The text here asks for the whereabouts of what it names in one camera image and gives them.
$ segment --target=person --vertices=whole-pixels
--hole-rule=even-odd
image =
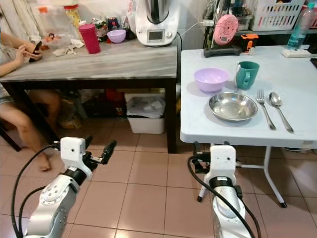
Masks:
[[[22,41],[18,38],[10,36],[1,31],[1,44],[17,49],[15,60],[11,62],[5,62],[4,57],[1,57],[0,63],[0,77],[18,69],[24,64],[26,57],[30,57],[34,60],[40,60],[42,58],[41,50],[35,52],[35,45]],[[44,105],[48,116],[47,121],[53,129],[56,129],[56,120],[59,113],[60,97],[55,91],[50,90],[30,90],[27,91],[30,99],[34,104]],[[34,152],[38,152],[42,148],[42,136],[34,127],[31,119],[15,104],[14,100],[10,97],[8,92],[1,85],[0,78],[0,119],[3,119],[13,124],[19,133],[21,140]],[[40,154],[36,161],[39,164],[41,171],[50,170],[51,164],[48,156],[45,153]]]

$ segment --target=fork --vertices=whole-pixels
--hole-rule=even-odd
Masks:
[[[268,123],[268,128],[271,130],[276,130],[275,125],[273,124],[271,118],[269,118],[269,115],[267,113],[266,107],[264,105],[265,100],[264,100],[264,89],[259,89],[258,90],[258,97],[256,97],[256,101],[262,106],[267,123]]]

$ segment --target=shelf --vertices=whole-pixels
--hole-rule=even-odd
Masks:
[[[288,35],[292,34],[293,30],[282,30],[282,31],[237,31],[236,36],[240,36],[242,34],[250,34],[255,33],[257,35]],[[309,29],[307,34],[317,34],[317,29]]]

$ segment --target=metal bowl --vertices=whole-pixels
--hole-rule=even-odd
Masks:
[[[214,95],[209,106],[216,117],[231,122],[249,120],[258,112],[257,104],[251,98],[238,93]]]

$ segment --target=lavender bowl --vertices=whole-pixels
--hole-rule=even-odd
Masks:
[[[203,68],[195,72],[194,78],[200,90],[215,92],[224,87],[230,75],[220,68]]]
[[[118,44],[124,41],[125,34],[126,34],[125,30],[114,30],[114,31],[109,31],[107,33],[107,36],[109,37],[111,42]]]

